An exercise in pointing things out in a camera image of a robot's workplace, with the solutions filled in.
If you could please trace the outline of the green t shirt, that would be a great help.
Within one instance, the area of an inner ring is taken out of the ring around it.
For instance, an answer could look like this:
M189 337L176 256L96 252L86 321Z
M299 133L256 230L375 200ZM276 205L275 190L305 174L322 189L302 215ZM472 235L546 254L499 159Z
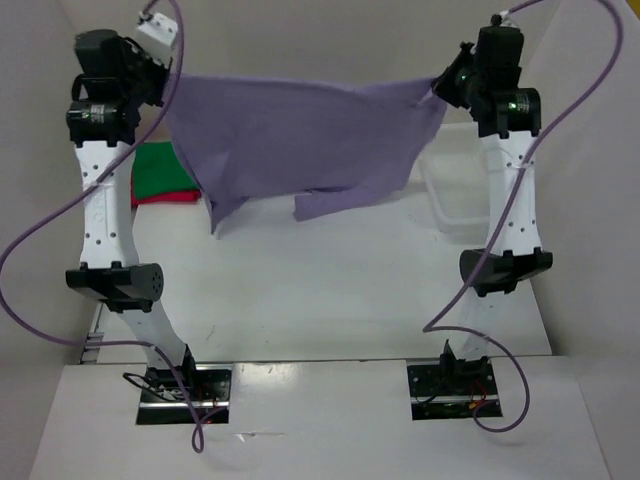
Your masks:
M194 203L200 190L176 157L170 142L145 143L135 153L133 206L150 203Z

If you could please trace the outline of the red t shirt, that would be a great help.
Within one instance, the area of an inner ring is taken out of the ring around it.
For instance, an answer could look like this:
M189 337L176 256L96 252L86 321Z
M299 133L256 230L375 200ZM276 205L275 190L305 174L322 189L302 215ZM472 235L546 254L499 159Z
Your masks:
M181 167L135 169L132 173L132 207L156 203L193 204L200 197L200 190Z

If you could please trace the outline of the lavender t shirt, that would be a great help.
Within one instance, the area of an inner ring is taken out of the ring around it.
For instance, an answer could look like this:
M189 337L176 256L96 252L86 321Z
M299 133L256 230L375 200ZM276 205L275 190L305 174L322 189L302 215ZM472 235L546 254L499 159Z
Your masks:
M166 122L218 226L253 199L292 196L298 221L386 199L407 185L446 110L430 78L358 87L183 76Z

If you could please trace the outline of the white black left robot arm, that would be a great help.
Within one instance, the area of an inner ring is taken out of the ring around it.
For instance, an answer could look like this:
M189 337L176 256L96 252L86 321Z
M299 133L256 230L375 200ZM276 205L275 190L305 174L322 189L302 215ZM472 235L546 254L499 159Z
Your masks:
M84 241L79 265L65 279L104 304L142 343L150 386L186 400L200 377L160 302L161 267L139 259L130 200L139 109L163 104L177 33L177 27L138 27L134 37L122 37L97 29L76 38L82 72L72 85L66 123L83 177Z

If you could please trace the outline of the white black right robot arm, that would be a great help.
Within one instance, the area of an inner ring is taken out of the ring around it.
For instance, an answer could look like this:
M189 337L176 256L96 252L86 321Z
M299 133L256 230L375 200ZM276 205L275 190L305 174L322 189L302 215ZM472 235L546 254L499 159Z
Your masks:
M463 286L455 297L471 296L475 320L492 317L500 297L553 264L537 230L533 149L541 140L541 99L518 85L523 46L520 29L494 16L432 84L437 99L470 113L487 162L490 232L484 247L461 253Z

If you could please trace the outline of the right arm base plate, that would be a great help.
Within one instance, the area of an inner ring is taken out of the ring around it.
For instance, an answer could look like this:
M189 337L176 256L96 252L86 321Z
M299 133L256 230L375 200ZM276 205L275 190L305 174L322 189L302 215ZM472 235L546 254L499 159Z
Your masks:
M457 360L446 370L438 362L407 365L411 413L414 421L502 417L498 389L486 357Z

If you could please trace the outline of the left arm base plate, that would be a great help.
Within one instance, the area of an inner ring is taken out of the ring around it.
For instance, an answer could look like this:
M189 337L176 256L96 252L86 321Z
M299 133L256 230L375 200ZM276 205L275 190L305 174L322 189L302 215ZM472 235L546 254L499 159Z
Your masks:
M187 396L179 389L168 371L159 376L152 370L144 375L127 373L133 386L140 391L136 424L193 425L186 403ZM185 382L188 397L204 424L227 424L232 391L232 366L197 364L190 380Z

